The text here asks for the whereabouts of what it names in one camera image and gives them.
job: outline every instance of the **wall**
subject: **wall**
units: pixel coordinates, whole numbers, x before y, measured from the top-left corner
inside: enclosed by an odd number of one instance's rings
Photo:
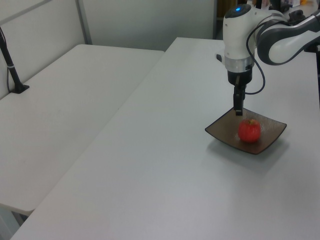
[[[76,0],[51,0],[4,23],[1,28],[22,82],[84,43]],[[8,94],[6,66],[0,54],[0,99]]]
[[[216,0],[79,0],[94,45],[165,51],[176,37],[212,39]]]

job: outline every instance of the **apple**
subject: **apple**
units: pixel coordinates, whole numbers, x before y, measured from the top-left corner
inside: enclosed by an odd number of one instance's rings
[[[246,143],[255,143],[261,135],[260,123],[255,119],[244,119],[240,122],[238,136]]]

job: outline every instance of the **white table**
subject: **white table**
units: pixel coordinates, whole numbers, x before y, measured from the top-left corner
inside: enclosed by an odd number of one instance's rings
[[[0,206],[29,215],[163,55],[78,45],[0,100]]]
[[[12,240],[319,239],[315,55],[262,64],[244,106],[288,126],[250,155],[205,132],[232,107],[222,47],[177,38]]]

